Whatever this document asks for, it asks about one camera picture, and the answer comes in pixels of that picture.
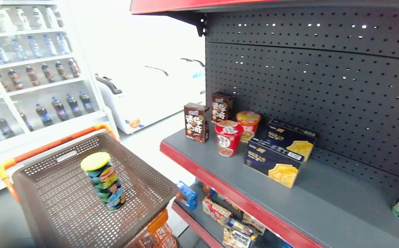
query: pegboard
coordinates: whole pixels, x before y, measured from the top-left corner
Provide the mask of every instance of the pegboard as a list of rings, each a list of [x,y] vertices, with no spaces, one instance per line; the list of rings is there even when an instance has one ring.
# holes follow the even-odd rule
[[[208,13],[206,96],[320,134],[313,158],[399,188],[399,9]]]

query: red shelf edge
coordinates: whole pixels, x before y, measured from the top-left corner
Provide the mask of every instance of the red shelf edge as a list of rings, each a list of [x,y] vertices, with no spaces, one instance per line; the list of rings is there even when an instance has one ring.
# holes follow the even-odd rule
[[[132,14],[205,8],[238,3],[266,2],[274,0],[132,0]]]
[[[185,168],[194,176],[198,177],[198,179],[200,179],[205,184],[210,185],[220,194],[226,196],[231,202],[239,206],[244,212],[250,213],[250,215],[255,217],[257,220],[261,221],[261,223],[263,223],[270,231],[274,232],[275,234],[278,234],[283,240],[285,240],[293,247],[324,248],[324,246],[319,245],[314,240],[311,240],[304,234],[301,234],[299,231],[288,226],[279,218],[275,217],[274,215],[270,214],[269,212],[267,212],[266,210],[255,204],[254,202],[250,201],[248,197],[242,195],[241,193],[234,190],[224,182],[221,182],[213,174],[209,173],[205,169],[198,166],[195,162],[186,158],[183,154],[181,154],[172,146],[166,144],[164,141],[161,142],[160,144],[160,152],[165,154],[167,157],[171,158],[177,164],[181,165],[181,167]]]
[[[223,245],[218,242],[209,232],[207,232],[198,222],[184,211],[175,201],[172,203],[172,209],[204,240],[210,247],[222,248]]]

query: glass door refrigerator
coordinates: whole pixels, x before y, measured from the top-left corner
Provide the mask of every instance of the glass door refrigerator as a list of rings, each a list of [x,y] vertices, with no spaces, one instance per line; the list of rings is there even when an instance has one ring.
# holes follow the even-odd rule
[[[116,132],[72,22],[59,1],[0,0],[0,164],[97,123]]]

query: brown plastic basket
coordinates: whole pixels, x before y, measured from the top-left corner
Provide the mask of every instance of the brown plastic basket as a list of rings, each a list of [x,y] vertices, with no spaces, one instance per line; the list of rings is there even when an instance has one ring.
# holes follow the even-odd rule
[[[111,155],[126,194],[126,203],[115,212],[105,209],[80,168],[85,157],[99,151]],[[19,162],[15,158],[7,163]],[[16,199],[18,196],[39,247],[124,246],[166,208],[176,193],[176,185],[107,133],[89,135],[18,169],[12,175],[17,193],[6,175],[10,166],[1,165],[0,175],[4,174],[1,177],[10,184],[9,190]]]

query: orange shopping basket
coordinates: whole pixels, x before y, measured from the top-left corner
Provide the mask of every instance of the orange shopping basket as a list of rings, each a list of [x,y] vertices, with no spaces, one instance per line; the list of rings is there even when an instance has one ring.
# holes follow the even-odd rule
[[[105,209],[80,168],[99,151],[110,154],[126,195],[115,212]],[[138,234],[161,244],[174,240],[165,208],[176,185],[122,146],[106,124],[9,159],[0,177],[19,201],[38,247],[130,247]]]

